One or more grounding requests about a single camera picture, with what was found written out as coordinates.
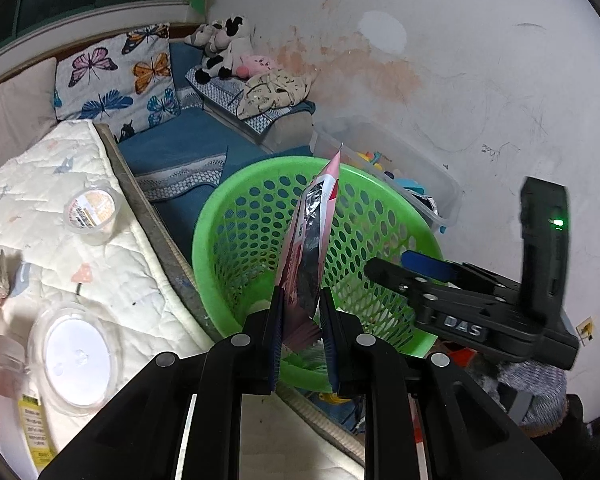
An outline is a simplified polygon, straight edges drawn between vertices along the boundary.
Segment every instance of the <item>pillow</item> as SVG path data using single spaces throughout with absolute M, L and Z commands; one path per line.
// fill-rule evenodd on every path
M 58 63 L 56 113 L 107 123 L 117 142 L 179 115 L 169 24 L 120 34 Z
M 0 85 L 0 167 L 53 129 L 56 58 L 27 68 Z
M 176 90 L 191 88 L 189 81 L 187 81 L 187 72 L 202 63 L 203 50 L 184 43 L 184 41 L 172 41 L 169 48 L 171 51 L 171 72 L 173 73 L 173 83 Z

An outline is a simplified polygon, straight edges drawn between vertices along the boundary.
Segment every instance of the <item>plastic basket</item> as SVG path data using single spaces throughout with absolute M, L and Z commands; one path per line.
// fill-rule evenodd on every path
M 278 259 L 298 197 L 326 165 L 322 158 L 282 156 L 235 173 L 206 202 L 193 238 L 192 262 L 200 298 L 222 336 L 240 332 L 258 301 L 270 301 Z M 342 164 L 323 286 L 338 308 L 356 314 L 366 332 L 400 352 L 423 356 L 436 337 L 413 327 L 406 300 L 367 280 L 363 267 L 379 256 L 398 262 L 407 249 L 441 258 L 416 210 L 386 184 Z M 283 360 L 280 380 L 330 392 L 325 370 Z

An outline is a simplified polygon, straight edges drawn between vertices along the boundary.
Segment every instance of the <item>pink snack bag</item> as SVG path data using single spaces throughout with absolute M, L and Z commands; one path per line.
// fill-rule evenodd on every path
M 282 247 L 276 285 L 285 291 L 282 341 L 293 352 L 322 337 L 313 317 L 336 207 L 339 174 L 338 151 L 302 193 Z

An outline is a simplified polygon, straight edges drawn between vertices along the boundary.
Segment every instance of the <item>wall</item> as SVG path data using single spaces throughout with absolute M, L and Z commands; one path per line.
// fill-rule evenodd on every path
M 24 62 L 60 46 L 105 32 L 148 23 L 200 22 L 181 0 L 134 2 L 84 12 L 41 27 L 0 49 L 0 76 Z
M 369 11 L 360 34 L 359 22 Z M 397 132 L 464 189 L 449 259 L 517 278 L 526 175 L 568 187 L 565 307 L 589 316 L 569 390 L 600 414 L 600 19 L 586 0 L 215 0 L 256 25 L 257 52 L 314 72 L 316 120 L 364 114 Z

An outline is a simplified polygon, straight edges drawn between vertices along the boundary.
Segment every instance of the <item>plastic storage box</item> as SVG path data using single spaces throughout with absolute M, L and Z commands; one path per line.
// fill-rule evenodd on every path
M 351 116 L 327 120 L 314 127 L 311 149 L 315 156 L 331 158 L 342 144 L 340 161 L 354 168 L 366 171 L 386 182 L 400 193 L 425 219 L 432 231 L 456 223 L 460 211 L 462 189 L 442 168 L 426 156 L 414 150 L 404 140 L 386 131 L 382 126 L 361 116 Z M 427 195 L 432 196 L 438 206 L 436 215 L 409 191 L 398 186 L 383 171 L 373 167 L 356 152 L 379 152 L 379 163 L 383 171 L 391 171 L 401 178 L 415 180 L 424 186 Z

